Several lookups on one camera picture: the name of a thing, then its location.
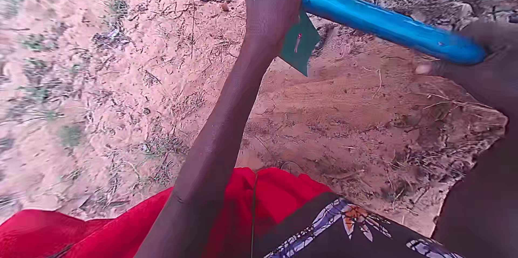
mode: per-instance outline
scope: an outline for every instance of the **blue handle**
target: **blue handle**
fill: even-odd
[[[453,63],[483,61],[484,49],[470,39],[425,25],[361,0],[302,0],[311,14],[371,33]]]

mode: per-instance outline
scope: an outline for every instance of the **finger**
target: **finger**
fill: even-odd
[[[463,67],[460,67],[459,65],[438,60],[420,64],[415,69],[415,73],[419,75],[442,76],[455,81],[455,78],[457,78],[456,75],[459,73],[459,69],[462,68]]]

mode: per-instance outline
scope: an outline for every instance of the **dry grass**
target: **dry grass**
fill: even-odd
[[[183,120],[205,103],[204,94],[204,91],[196,91],[185,97],[183,101],[175,103],[172,106],[172,114]]]
[[[96,33],[92,38],[94,44],[100,49],[115,49],[130,43],[125,35],[123,25],[124,18],[128,15],[128,4],[124,0],[112,0],[105,2],[108,14],[103,16],[107,30]]]

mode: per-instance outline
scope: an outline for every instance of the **patterned fabric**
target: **patterned fabric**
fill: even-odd
[[[391,224],[391,221],[375,213],[348,202],[345,198],[339,197],[322,209],[311,225],[290,236],[275,250],[264,256],[265,258],[292,257],[307,247],[314,239],[332,226],[335,222],[342,220],[343,227],[349,240],[353,231],[358,229],[371,242],[373,241],[372,230],[377,230],[387,239],[392,239],[391,234],[384,225]],[[460,255],[451,253],[441,244],[431,239],[412,239],[406,246],[424,257],[429,258],[463,258]]]
[[[441,243],[432,239],[418,239],[407,243],[407,247],[429,258],[463,258],[451,253]]]

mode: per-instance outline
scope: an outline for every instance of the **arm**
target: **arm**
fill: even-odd
[[[247,32],[216,106],[136,257],[196,257],[223,206],[261,80],[295,22],[301,0],[247,0]]]
[[[518,253],[518,26],[476,23],[462,32],[484,46],[486,60],[470,67],[435,62],[420,73],[445,76],[508,116],[506,134],[477,158],[446,197],[433,237],[464,257]]]

